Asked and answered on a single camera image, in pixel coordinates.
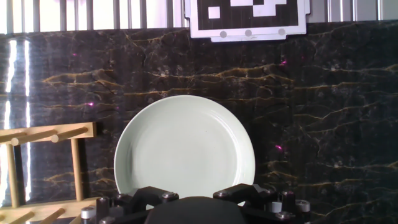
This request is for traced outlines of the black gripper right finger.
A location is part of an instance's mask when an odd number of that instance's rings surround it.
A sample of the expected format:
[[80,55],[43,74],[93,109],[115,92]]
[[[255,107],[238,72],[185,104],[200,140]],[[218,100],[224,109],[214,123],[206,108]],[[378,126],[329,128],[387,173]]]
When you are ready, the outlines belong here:
[[310,202],[296,199],[291,190],[238,184],[215,192],[213,198],[235,203],[248,223],[311,223]]

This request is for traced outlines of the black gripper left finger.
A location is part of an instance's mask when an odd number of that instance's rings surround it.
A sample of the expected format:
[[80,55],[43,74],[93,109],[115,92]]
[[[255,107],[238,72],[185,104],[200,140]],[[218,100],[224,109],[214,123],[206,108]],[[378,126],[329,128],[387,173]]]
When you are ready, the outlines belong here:
[[128,224],[145,223],[153,207],[179,199],[175,192],[144,187],[115,197],[102,196],[94,205],[81,209],[81,224]]

